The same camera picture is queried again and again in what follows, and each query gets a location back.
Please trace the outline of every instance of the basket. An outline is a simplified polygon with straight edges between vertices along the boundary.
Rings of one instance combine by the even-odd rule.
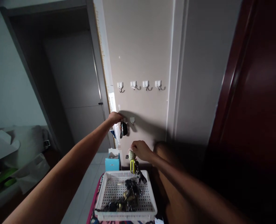
[[[95,211],[95,215],[98,216],[99,221],[153,221],[155,219],[158,210],[150,178],[146,170],[142,170],[141,172],[147,180],[146,184],[142,181],[138,183],[138,178],[130,171],[105,172],[95,209],[103,209],[110,202],[118,201],[118,199],[122,198],[123,193],[127,190],[125,181],[130,178],[137,179],[137,186],[142,190],[143,195],[138,197],[138,207],[135,212]]]

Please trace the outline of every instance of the tissue box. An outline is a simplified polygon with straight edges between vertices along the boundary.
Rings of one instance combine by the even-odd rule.
[[[110,153],[108,153],[108,158],[105,159],[106,171],[119,171],[120,170],[120,154],[118,153],[118,158],[116,158],[116,159],[109,159],[109,154]]]

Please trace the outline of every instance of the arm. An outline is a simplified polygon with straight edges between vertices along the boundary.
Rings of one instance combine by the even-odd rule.
[[[122,120],[112,112],[42,179],[4,223],[60,223],[109,129]]]
[[[170,165],[152,152],[144,141],[134,141],[131,148],[140,159],[150,162],[157,167],[178,191],[192,199],[195,204],[218,223],[246,223],[245,219],[221,195],[186,172]]]

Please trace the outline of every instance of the doorway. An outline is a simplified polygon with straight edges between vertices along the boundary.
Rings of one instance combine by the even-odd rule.
[[[0,10],[64,156],[109,115],[92,1]],[[98,152],[111,147],[108,133]]]

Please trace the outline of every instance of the white floor tile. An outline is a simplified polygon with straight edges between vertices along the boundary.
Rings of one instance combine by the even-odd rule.
[[[101,164],[105,164],[105,159],[108,158],[108,153],[102,153],[103,154],[103,158],[101,161]]]
[[[87,169],[78,190],[61,221],[62,224],[77,223],[79,220],[85,200],[89,195],[90,189],[92,188],[93,180],[99,171],[99,167],[99,164],[91,164]]]
[[[103,158],[103,153],[96,153],[91,161],[91,164],[100,164]]]
[[[89,192],[89,194],[86,198],[85,204],[83,206],[83,209],[82,209],[79,221],[78,221],[78,224],[85,224],[86,223],[87,218],[88,218],[88,214],[89,214],[89,210],[90,210],[90,207],[91,207],[91,203],[92,203],[92,200],[93,200],[93,197],[94,197],[95,190],[97,188],[99,179],[100,179],[101,175],[104,172],[105,172],[105,165],[101,164],[98,171],[97,171],[97,173],[96,173],[96,175],[95,175],[95,178],[94,178],[94,181],[92,183],[90,192]]]

